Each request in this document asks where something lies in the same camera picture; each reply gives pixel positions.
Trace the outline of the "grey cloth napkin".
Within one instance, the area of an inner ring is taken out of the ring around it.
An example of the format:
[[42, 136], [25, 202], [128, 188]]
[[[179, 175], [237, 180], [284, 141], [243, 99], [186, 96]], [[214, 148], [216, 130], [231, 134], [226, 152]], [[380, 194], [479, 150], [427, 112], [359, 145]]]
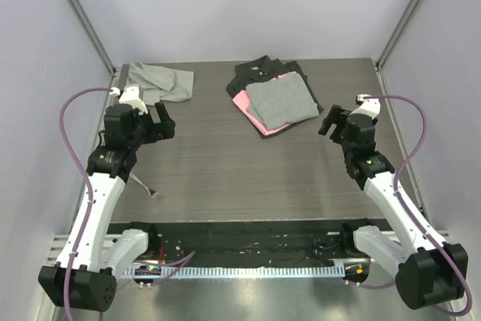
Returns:
[[126, 85], [142, 88], [142, 100], [147, 105], [159, 101], [182, 102], [192, 98], [195, 73], [131, 62]]

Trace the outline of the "grey folded shirt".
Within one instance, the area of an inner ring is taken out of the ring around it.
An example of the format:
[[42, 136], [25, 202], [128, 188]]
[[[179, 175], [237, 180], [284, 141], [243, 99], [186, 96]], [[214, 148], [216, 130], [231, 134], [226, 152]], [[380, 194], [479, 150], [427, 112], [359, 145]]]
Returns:
[[268, 131], [319, 116], [317, 103], [299, 73], [251, 83], [246, 91], [255, 114]]

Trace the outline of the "aluminium frame post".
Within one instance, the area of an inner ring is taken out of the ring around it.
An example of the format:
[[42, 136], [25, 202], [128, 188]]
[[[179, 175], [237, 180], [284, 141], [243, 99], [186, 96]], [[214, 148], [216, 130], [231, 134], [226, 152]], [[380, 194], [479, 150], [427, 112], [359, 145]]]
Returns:
[[96, 53], [98, 54], [100, 60], [105, 66], [108, 74], [113, 77], [116, 72], [116, 67], [110, 60], [110, 57], [107, 54], [107, 51], [105, 50], [100, 38], [98, 37], [97, 32], [95, 31], [87, 13], [85, 12], [82, 4], [80, 3], [80, 0], [67, 0], [67, 2], [72, 9], [74, 15], [76, 16], [80, 26], [86, 33], [87, 38], [89, 39]]
[[379, 58], [374, 63], [375, 69], [381, 71], [383, 67], [389, 60], [392, 52], [394, 51], [395, 47], [397, 46], [398, 42], [401, 39], [401, 36], [406, 31], [407, 27], [409, 26], [410, 22], [413, 20], [416, 12], [418, 11], [421, 3], [423, 0], [409, 0], [402, 15], [400, 16], [399, 20], [397, 21], [392, 33], [389, 36], [386, 45], [384, 46]]

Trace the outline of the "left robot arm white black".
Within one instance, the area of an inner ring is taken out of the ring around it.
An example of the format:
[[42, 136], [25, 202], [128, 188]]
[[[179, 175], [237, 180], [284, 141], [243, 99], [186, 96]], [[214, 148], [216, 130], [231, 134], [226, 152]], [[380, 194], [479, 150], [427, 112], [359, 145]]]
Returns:
[[45, 265], [38, 282], [57, 307], [104, 313], [112, 304], [123, 273], [141, 257], [154, 259], [161, 247], [152, 223], [131, 222], [106, 250], [105, 238], [116, 203], [126, 187], [136, 152], [145, 144], [174, 137], [175, 122], [162, 102], [155, 104], [159, 121], [130, 104], [106, 110], [99, 144], [88, 158], [86, 189], [76, 220], [53, 266]]

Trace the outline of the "silver metal fork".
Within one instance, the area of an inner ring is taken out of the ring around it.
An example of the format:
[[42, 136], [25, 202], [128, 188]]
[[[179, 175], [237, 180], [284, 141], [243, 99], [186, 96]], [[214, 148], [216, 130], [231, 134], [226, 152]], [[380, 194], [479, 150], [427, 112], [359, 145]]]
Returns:
[[129, 178], [132, 179], [134, 182], [136, 182], [137, 184], [139, 184], [140, 186], [142, 186], [146, 191], [147, 193], [149, 194], [149, 196], [151, 198], [153, 198], [154, 200], [156, 201], [161, 201], [163, 199], [163, 196], [157, 192], [156, 190], [150, 188], [148, 185], [146, 185], [139, 177], [137, 177], [136, 175], [134, 175], [133, 173], [131, 173], [129, 175]]

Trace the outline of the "left aluminium frame post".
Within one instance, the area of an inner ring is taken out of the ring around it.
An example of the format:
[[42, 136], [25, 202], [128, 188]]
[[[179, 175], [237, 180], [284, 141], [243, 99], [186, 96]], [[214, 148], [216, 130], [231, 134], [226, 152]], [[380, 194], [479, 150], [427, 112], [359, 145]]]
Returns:
[[98, 54], [100, 60], [105, 66], [108, 74], [113, 77], [116, 72], [116, 67], [110, 60], [110, 57], [107, 54], [107, 51], [105, 50], [100, 38], [98, 37], [97, 32], [95, 31], [87, 13], [85, 12], [82, 4], [80, 3], [80, 0], [67, 0], [67, 2], [72, 9], [74, 15], [76, 16], [80, 26], [86, 33], [87, 38], [89, 39], [96, 53]]

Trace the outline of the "right aluminium frame post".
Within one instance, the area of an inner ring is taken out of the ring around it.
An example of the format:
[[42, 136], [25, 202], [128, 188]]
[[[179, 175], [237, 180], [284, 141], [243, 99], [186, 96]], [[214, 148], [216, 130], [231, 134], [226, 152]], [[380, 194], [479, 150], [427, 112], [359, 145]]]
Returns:
[[399, 20], [397, 21], [392, 33], [389, 36], [386, 45], [384, 46], [379, 58], [374, 63], [375, 69], [381, 71], [383, 67], [389, 60], [392, 52], [394, 51], [395, 47], [397, 46], [398, 42], [401, 39], [401, 36], [406, 31], [407, 27], [409, 26], [410, 22], [413, 20], [416, 12], [418, 11], [421, 3], [423, 0], [409, 0], [402, 15], [400, 16]]

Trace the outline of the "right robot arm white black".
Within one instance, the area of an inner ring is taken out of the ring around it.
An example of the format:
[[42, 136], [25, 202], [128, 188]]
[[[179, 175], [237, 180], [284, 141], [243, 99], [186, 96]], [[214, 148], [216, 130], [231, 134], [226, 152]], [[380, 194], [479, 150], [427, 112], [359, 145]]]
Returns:
[[417, 310], [468, 296], [468, 254], [436, 231], [409, 199], [390, 161], [376, 149], [375, 125], [380, 103], [358, 101], [354, 111], [333, 105], [319, 130], [343, 151], [347, 174], [382, 211], [396, 239], [362, 223], [344, 226], [340, 250], [349, 257], [364, 253], [394, 280], [402, 301]]

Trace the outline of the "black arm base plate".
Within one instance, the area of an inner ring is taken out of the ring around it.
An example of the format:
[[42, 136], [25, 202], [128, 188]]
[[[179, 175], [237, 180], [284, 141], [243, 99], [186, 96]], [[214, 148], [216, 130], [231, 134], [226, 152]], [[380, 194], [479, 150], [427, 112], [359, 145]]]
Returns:
[[359, 256], [356, 226], [390, 230], [383, 219], [153, 223], [158, 239], [147, 255], [173, 262], [192, 253], [196, 268], [324, 267]]

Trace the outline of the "pink folded shirt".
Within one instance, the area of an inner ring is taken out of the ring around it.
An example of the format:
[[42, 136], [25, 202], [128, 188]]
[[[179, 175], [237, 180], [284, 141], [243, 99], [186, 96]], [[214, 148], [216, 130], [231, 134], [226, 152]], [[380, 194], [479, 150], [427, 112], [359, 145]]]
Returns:
[[254, 125], [256, 131], [262, 139], [272, 138], [286, 131], [292, 126], [292, 123], [287, 123], [284, 126], [273, 130], [267, 130], [265, 124], [262, 122], [259, 115], [254, 114], [254, 108], [245, 89], [241, 88], [241, 81], [246, 78], [235, 77], [226, 87], [228, 94], [232, 97], [232, 101], [236, 107], [246, 116], [246, 118]]

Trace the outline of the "black polo shirt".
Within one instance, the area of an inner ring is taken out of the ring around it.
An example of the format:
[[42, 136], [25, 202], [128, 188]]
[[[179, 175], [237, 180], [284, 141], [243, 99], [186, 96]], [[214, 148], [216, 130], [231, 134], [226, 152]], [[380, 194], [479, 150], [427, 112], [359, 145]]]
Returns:
[[[240, 82], [241, 88], [245, 90], [246, 90], [246, 87], [251, 83], [264, 83], [274, 78], [282, 77], [284, 74], [287, 74], [290, 72], [299, 73], [301, 77], [304, 79], [304, 82], [306, 83], [306, 86], [310, 94], [312, 95], [313, 100], [317, 103], [317, 107], [319, 109], [319, 115], [323, 112], [323, 107], [320, 105], [319, 101], [316, 99], [316, 96], [314, 95], [313, 90], [311, 89], [309, 83], [307, 82], [307, 75], [304, 74], [304, 72], [301, 69], [301, 66], [296, 61], [283, 63], [279, 59], [271, 59], [269, 58], [269, 56], [263, 56], [253, 61], [236, 65], [234, 72], [235, 72], [234, 77], [246, 78], [246, 80], [242, 80]], [[292, 126], [289, 127], [288, 129], [291, 129], [304, 121], [293, 123]]]

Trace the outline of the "aluminium front rail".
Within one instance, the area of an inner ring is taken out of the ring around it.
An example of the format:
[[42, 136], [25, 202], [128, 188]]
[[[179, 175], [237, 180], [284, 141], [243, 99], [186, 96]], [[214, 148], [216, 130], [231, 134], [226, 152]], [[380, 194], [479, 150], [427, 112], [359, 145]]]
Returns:
[[[393, 231], [383, 231], [383, 234], [393, 241], [400, 241]], [[103, 246], [102, 246], [102, 251], [105, 252], [110, 247], [112, 247], [114, 243], [113, 240], [119, 239], [120, 236], [121, 234], [106, 235]], [[48, 257], [47, 257], [48, 265], [53, 265], [56, 262], [57, 258], [63, 252], [65, 246], [68, 246], [68, 249], [70, 249], [70, 244], [68, 243], [68, 236], [56, 235], [53, 239], [50, 251], [48, 253]]]

